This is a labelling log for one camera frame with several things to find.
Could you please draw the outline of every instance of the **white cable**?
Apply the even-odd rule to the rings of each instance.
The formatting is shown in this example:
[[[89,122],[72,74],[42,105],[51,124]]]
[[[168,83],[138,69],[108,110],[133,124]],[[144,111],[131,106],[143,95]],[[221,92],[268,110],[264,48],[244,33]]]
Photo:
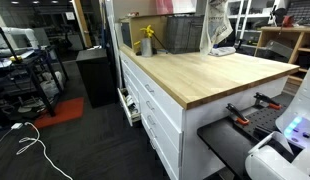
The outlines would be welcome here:
[[[46,146],[45,144],[43,143],[43,141],[39,140],[39,137],[40,137],[40,134],[39,134],[39,131],[38,129],[32,124],[32,123],[29,123],[29,122],[26,122],[25,123],[25,126],[26,125],[31,125],[33,126],[33,128],[36,130],[37,132],[37,138],[29,138],[29,137],[25,137],[21,140],[19,140],[19,143],[22,143],[22,142],[26,142],[26,141],[33,141],[32,143],[30,143],[29,145],[23,147],[22,149],[20,149],[19,151],[17,151],[16,155],[20,155],[22,154],[24,151],[26,151],[29,147],[31,147],[32,145],[34,145],[36,142],[40,142],[42,144],[42,146],[44,147],[44,150],[43,150],[43,153],[44,153],[44,156],[45,158],[51,163],[51,165],[53,166],[53,168],[55,168],[56,170],[58,170],[60,173],[62,173],[65,177],[67,177],[68,179],[70,180],[73,180],[69,175],[67,175],[66,173],[64,173],[61,169],[59,169],[58,167],[55,166],[55,164],[52,162],[52,160],[50,160],[46,154]]]
[[[4,136],[0,139],[0,143],[3,141],[3,139],[12,131],[13,129],[9,130]]]

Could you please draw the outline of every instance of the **orange rug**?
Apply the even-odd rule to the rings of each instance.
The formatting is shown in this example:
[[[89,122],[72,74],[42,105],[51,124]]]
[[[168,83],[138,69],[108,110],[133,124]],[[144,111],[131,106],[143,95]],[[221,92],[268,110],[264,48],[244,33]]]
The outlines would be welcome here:
[[[76,98],[68,101],[63,101],[57,104],[55,108],[55,117],[49,114],[35,120],[37,128],[44,128],[55,124],[71,121],[83,116],[84,98]]]

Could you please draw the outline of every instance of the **open drawer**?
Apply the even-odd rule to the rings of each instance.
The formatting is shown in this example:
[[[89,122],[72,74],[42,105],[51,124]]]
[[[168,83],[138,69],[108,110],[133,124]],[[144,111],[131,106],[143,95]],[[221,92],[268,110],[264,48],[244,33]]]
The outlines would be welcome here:
[[[140,121],[141,120],[141,113],[139,112],[140,110],[137,109],[137,113],[133,112],[132,108],[129,108],[126,102],[126,97],[124,94],[128,94],[128,91],[126,88],[124,89],[119,89],[117,88],[117,93],[119,96],[119,100],[122,104],[122,107],[124,109],[124,112],[126,114],[127,120],[131,126],[133,126],[134,122]]]

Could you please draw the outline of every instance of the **cloth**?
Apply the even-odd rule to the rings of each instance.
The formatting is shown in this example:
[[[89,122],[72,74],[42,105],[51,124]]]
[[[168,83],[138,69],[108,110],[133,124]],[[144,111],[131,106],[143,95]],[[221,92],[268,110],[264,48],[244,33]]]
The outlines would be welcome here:
[[[200,51],[208,55],[214,44],[220,43],[233,31],[226,14],[227,0],[207,0]]]

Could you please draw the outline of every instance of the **floor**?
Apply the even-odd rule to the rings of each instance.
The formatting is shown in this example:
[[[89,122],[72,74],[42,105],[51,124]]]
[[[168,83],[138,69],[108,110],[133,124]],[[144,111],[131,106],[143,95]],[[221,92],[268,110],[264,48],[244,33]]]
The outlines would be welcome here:
[[[82,118],[40,130],[52,161],[74,179],[169,179],[143,128],[131,128],[119,104],[92,109],[74,62],[65,63],[70,81],[61,100],[85,99]],[[23,154],[18,141],[34,137],[29,127],[12,131],[0,144],[1,180],[66,179],[36,144]]]

